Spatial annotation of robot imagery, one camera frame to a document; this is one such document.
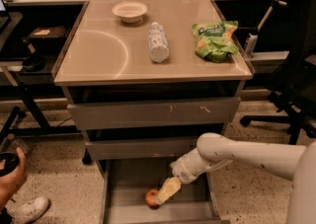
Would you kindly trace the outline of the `person's hand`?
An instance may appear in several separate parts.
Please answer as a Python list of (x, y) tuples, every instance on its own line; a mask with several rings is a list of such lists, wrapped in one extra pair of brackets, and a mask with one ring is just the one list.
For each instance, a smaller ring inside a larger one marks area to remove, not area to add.
[(16, 153), (19, 165), (13, 172), (0, 178), (0, 211), (27, 180), (26, 155), (20, 147), (16, 149)]

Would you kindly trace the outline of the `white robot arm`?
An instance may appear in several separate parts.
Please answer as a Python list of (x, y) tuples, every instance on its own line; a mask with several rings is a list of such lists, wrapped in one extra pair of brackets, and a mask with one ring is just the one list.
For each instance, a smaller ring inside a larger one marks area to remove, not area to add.
[(173, 176), (162, 185), (155, 202), (165, 203), (182, 185), (233, 161), (291, 181), (285, 224), (316, 224), (316, 143), (304, 146), (235, 141), (205, 133), (193, 150), (171, 164)]

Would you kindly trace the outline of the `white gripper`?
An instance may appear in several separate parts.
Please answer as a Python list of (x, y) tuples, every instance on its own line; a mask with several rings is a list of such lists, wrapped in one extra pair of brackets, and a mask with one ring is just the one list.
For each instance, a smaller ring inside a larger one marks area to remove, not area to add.
[(187, 185), (195, 181), (201, 174), (222, 169), (232, 163), (232, 160), (218, 158), (215, 152), (203, 153), (197, 148), (183, 155), (173, 162), (173, 178), (168, 178), (157, 193), (155, 202), (164, 204), (181, 188), (181, 184)]

